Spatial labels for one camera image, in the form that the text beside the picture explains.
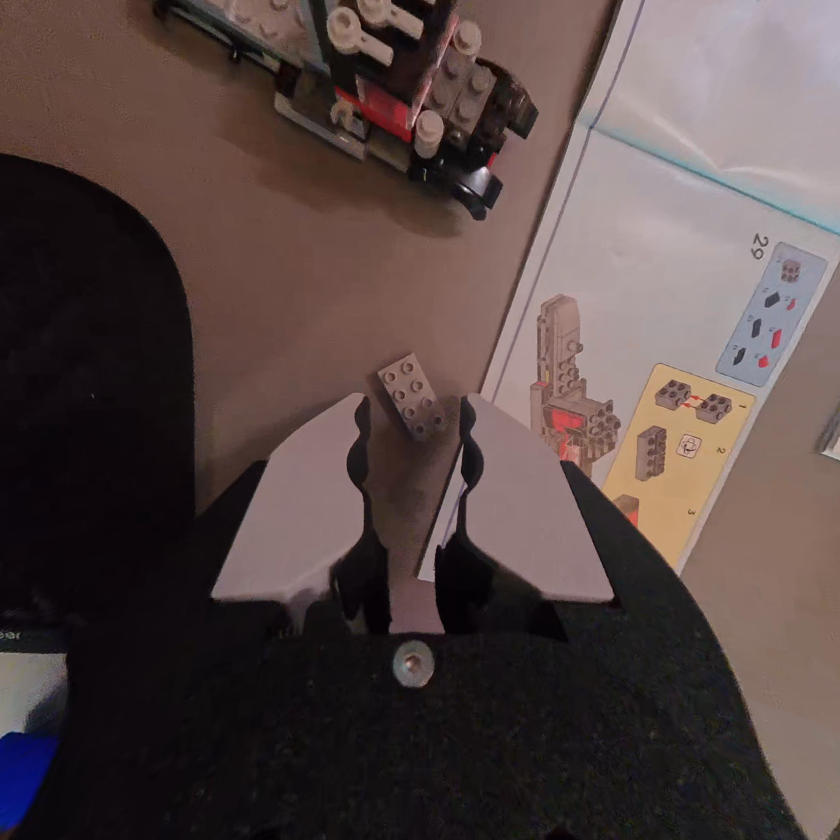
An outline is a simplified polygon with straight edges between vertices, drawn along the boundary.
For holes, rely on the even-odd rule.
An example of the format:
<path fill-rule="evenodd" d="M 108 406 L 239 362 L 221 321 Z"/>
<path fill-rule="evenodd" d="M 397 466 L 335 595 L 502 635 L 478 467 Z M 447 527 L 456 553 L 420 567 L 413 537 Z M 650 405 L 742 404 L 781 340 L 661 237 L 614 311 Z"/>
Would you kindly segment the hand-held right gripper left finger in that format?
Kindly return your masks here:
<path fill-rule="evenodd" d="M 352 632 L 391 626 L 387 550 L 375 531 L 369 473 L 371 401 L 352 393 L 267 459 L 212 590 L 219 602 L 276 602 L 295 630 L 331 601 Z"/>

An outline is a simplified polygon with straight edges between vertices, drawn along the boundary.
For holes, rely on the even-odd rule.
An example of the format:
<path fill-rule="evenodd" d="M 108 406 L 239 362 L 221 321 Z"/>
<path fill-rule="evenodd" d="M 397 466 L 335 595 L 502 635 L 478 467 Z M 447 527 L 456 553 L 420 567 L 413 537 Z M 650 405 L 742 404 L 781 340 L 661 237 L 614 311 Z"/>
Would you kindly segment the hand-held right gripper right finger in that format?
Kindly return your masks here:
<path fill-rule="evenodd" d="M 606 605 L 613 588 L 562 461 L 483 396 L 461 399 L 464 488 L 436 549 L 447 634 L 564 634 L 557 605 Z"/>

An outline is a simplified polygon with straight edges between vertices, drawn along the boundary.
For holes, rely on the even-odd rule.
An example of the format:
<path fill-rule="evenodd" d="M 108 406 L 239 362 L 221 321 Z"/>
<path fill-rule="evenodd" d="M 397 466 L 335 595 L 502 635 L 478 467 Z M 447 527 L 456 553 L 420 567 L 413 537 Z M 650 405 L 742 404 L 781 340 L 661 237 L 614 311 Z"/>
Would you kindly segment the blue plastic bin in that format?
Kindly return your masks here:
<path fill-rule="evenodd" d="M 55 734 L 11 731 L 1 738 L 1 838 L 14 835 L 60 745 Z"/>

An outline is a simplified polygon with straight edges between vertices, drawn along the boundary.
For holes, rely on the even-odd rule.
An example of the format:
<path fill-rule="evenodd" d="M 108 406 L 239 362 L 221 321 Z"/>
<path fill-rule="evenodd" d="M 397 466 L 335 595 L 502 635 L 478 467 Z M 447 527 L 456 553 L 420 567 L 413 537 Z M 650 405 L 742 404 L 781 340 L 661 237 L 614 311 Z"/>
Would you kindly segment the grey desk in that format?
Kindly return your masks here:
<path fill-rule="evenodd" d="M 417 447 L 376 372 L 415 352 L 457 415 L 478 390 L 614 2 L 464 2 L 482 54 L 539 118 L 495 163 L 483 223 L 275 113 L 271 79 L 149 2 L 2 2 L 2 151 L 121 195 L 161 234 L 188 296 L 196 503 L 350 392 L 374 406 L 374 521 L 394 628 L 437 627 L 414 571 L 457 428 Z M 838 275 L 761 410 L 684 578 L 738 673 L 810 838 L 838 823 Z"/>

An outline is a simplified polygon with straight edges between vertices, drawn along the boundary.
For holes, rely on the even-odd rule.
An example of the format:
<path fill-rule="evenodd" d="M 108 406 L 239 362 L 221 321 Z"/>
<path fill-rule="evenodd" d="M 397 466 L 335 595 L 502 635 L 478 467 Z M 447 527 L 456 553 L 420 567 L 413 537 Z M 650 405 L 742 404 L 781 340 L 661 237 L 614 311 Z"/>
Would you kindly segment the open instruction booklet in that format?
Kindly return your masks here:
<path fill-rule="evenodd" d="M 838 36 L 619 3 L 479 391 L 677 571 L 838 268 Z"/>

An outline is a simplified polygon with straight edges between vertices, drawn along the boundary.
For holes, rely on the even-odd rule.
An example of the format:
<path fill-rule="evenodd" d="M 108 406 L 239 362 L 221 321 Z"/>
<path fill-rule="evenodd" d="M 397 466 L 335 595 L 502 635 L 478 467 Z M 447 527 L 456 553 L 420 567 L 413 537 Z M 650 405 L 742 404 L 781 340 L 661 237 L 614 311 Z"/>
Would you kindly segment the black textured wrist pad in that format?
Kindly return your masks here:
<path fill-rule="evenodd" d="M 152 224 L 1 160 L 2 615 L 108 612 L 195 517 L 193 331 Z"/>

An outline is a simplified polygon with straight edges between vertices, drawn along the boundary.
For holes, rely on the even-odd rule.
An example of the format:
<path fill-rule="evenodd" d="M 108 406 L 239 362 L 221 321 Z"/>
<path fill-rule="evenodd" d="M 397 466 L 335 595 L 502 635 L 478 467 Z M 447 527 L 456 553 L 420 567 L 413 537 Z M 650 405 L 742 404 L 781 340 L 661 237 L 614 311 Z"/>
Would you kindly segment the toy brick truck model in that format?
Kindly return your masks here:
<path fill-rule="evenodd" d="M 539 110 L 454 1 L 157 1 L 274 78 L 280 116 L 354 159 L 390 165 L 476 221 L 502 192 L 491 166 Z"/>

